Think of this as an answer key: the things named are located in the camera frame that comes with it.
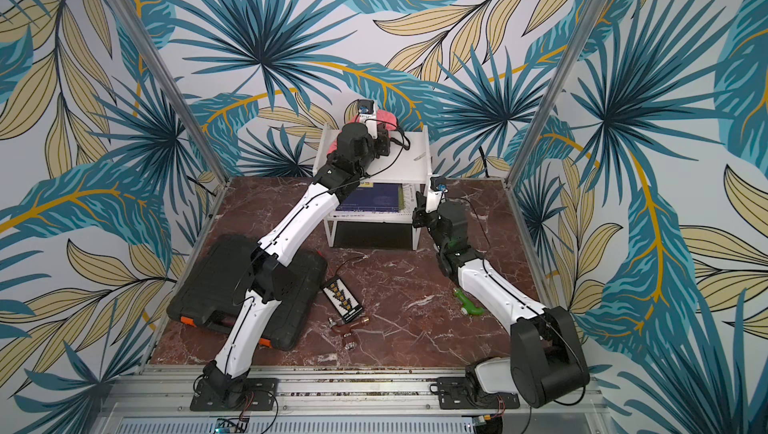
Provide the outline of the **pink fluffy cloth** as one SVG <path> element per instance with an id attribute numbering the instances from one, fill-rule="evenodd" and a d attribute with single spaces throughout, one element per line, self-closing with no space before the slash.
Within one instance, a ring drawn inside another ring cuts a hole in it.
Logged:
<path id="1" fill-rule="evenodd" d="M 352 117 L 350 120 L 347 120 L 344 126 L 346 126 L 347 124 L 352 124 L 353 122 L 362 122 L 360 121 L 359 114 L 356 114 L 356 116 Z M 369 130 L 372 129 L 373 126 L 375 125 L 375 127 L 377 128 L 377 135 L 376 135 L 377 138 L 384 136 L 384 134 L 378 133 L 379 128 L 383 128 L 385 134 L 389 135 L 390 132 L 396 130 L 399 127 L 396 116 L 393 113 L 386 111 L 384 109 L 378 109 L 376 111 L 375 121 L 371 118 L 371 119 L 368 119 L 368 121 L 366 121 L 364 124 L 366 125 L 366 128 Z M 328 148 L 327 150 L 327 154 L 334 152 L 336 149 L 337 149 L 337 140 L 334 139 L 332 141 L 332 144 L 330 145 L 330 148 Z"/>

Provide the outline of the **white two-tier bookshelf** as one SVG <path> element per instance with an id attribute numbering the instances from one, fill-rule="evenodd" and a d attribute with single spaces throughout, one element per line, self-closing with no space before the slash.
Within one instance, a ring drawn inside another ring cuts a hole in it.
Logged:
<path id="1" fill-rule="evenodd" d="M 362 181 L 360 186 L 366 183 L 410 184 L 416 207 L 416 194 L 426 192 L 432 176 L 427 130 L 404 134 L 392 131 L 390 136 L 394 142 L 390 156 L 374 160 L 368 168 L 372 178 Z M 407 223 L 332 220 L 329 214 L 323 220 L 323 226 L 331 247 L 416 250 L 420 230 L 412 226 L 413 212 Z"/>

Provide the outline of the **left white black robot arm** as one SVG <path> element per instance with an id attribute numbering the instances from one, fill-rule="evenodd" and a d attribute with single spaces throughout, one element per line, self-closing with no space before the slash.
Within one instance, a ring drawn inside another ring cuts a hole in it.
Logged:
<path id="1" fill-rule="evenodd" d="M 368 178 L 374 160 L 389 154 L 387 124 L 376 119 L 345 124 L 298 204 L 263 236 L 251 254 L 253 282 L 215 358 L 203 369 L 203 394 L 227 407 L 247 398 L 246 379 L 258 341 L 271 316 L 292 291 L 297 275 L 289 265 L 309 234 Z"/>

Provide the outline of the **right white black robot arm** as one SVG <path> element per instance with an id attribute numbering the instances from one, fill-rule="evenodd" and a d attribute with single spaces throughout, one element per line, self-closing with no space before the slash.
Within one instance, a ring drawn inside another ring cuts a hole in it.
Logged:
<path id="1" fill-rule="evenodd" d="M 477 396 L 519 395 L 532 407 L 584 390 L 590 382 L 573 316 L 527 296 L 469 242 L 464 206 L 418 194 L 413 225 L 425 228 L 441 272 L 477 299 L 510 338 L 510 354 L 467 367 Z"/>

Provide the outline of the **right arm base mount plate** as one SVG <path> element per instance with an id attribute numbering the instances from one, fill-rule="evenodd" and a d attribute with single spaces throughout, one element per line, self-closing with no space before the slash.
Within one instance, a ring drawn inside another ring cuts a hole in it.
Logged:
<path id="1" fill-rule="evenodd" d="M 438 397 L 441 410 L 492 410 L 518 409 L 517 394 L 488 393 L 477 381 L 469 377 L 439 377 L 429 387 L 430 393 Z"/>

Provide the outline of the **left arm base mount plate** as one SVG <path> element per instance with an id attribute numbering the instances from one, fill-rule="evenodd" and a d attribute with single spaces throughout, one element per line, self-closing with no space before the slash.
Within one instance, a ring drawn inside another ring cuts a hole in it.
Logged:
<path id="1" fill-rule="evenodd" d="M 203 378 L 193 388 L 190 410 L 268 412 L 276 405 L 278 383 L 277 378 L 246 378 L 222 387 Z"/>

